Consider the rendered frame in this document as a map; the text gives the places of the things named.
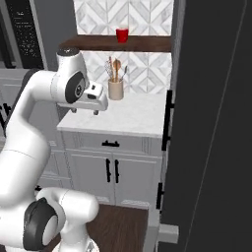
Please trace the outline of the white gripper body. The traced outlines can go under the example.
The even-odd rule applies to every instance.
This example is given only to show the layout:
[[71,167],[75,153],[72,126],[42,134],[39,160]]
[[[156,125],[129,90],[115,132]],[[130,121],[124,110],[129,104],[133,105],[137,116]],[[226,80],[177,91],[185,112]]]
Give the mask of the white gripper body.
[[70,109],[89,109],[92,111],[105,111],[108,108],[108,99],[104,92],[96,93],[94,91],[81,91],[77,94],[75,91],[63,93],[57,98],[57,103],[62,107]]

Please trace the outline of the beige utensil pot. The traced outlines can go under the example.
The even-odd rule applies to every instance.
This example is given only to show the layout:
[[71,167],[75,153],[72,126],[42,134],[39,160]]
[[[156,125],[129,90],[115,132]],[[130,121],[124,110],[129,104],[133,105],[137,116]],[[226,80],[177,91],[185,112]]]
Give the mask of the beige utensil pot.
[[111,100],[121,100],[124,97],[122,81],[108,81],[108,97]]

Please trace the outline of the metal whisk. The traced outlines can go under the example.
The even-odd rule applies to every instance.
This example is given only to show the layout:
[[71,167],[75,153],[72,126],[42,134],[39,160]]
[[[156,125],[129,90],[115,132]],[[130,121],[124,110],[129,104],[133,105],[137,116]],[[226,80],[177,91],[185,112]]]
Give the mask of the metal whisk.
[[104,64],[104,67],[105,67],[105,70],[106,70],[106,72],[107,72],[107,74],[108,74],[108,76],[109,76],[109,80],[110,80],[110,71],[109,71],[109,63],[108,63],[108,60],[107,61],[105,61],[105,64]]

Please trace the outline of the wooden spatula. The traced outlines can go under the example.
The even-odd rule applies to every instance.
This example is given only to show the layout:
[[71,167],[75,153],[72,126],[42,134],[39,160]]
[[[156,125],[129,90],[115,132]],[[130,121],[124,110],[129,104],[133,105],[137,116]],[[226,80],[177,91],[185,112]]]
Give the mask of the wooden spatula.
[[113,82],[114,81],[114,73],[113,73],[113,66],[112,66],[112,58],[111,58],[111,56],[109,56],[109,58],[108,58],[108,63],[109,63],[109,71],[110,71],[110,80],[111,80],[111,82]]

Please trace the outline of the wooden spoon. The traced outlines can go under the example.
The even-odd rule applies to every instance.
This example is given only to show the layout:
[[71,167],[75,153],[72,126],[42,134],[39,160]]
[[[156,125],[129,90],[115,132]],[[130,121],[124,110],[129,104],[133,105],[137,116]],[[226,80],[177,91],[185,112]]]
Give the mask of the wooden spoon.
[[115,82],[118,82],[118,72],[121,68],[121,62],[118,59],[115,59],[113,62],[113,67],[115,69]]

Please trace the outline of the metal spoon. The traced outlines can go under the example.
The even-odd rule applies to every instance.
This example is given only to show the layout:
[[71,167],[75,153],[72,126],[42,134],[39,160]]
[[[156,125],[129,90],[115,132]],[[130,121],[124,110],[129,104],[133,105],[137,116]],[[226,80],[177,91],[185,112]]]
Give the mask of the metal spoon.
[[125,76],[126,73],[127,73],[127,70],[128,70],[128,65],[125,66],[124,73],[123,73],[122,77],[119,79],[119,82],[123,81],[123,78],[124,78],[124,76]]

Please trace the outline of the white drawer front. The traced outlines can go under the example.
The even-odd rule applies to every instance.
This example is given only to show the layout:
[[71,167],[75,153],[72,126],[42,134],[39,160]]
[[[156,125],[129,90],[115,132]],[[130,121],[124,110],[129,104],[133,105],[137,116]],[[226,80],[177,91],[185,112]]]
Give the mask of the white drawer front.
[[[67,149],[97,149],[153,157],[160,157],[162,155],[161,139],[158,138],[104,135],[84,132],[64,132],[63,137]],[[102,146],[101,143],[106,140],[108,142],[117,141],[120,147],[113,148]]]

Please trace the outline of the white cupboard door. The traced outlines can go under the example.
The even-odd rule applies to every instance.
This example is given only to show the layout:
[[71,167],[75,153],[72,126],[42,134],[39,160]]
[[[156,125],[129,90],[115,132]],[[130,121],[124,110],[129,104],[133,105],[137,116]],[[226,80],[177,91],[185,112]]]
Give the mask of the white cupboard door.
[[[105,205],[114,205],[112,156],[91,151],[68,151],[67,157],[74,188],[95,195]],[[110,160],[110,182],[106,179],[106,159]]]
[[119,183],[115,186],[117,206],[153,209],[160,183],[161,157],[114,154],[119,161]]

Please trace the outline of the red cup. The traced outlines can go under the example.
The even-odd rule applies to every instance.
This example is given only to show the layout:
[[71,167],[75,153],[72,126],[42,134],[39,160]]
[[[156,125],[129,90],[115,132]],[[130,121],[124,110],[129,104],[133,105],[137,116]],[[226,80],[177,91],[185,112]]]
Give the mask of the red cup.
[[116,30],[116,37],[119,43],[125,43],[128,40],[129,30],[127,28],[118,28]]

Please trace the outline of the dark wooden shelf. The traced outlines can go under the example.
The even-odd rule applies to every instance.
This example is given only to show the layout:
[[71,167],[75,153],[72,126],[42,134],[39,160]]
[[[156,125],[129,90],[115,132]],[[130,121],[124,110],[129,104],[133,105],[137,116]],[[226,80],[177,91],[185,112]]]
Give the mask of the dark wooden shelf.
[[129,35],[128,40],[119,43],[115,35],[76,35],[59,45],[77,47],[86,51],[127,51],[127,52],[163,52],[171,51],[170,36]]

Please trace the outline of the black fridge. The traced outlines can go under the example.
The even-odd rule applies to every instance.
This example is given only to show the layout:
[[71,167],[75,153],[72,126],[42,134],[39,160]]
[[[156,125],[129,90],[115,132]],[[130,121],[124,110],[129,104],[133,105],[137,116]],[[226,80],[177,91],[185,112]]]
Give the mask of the black fridge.
[[252,252],[252,0],[174,0],[158,252]]

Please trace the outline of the black wall oven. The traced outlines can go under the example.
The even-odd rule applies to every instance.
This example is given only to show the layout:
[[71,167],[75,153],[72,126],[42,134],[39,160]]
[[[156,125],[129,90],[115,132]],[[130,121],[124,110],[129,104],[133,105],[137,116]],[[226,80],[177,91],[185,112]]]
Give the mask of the black wall oven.
[[43,69],[30,0],[0,0],[0,52],[8,69]]

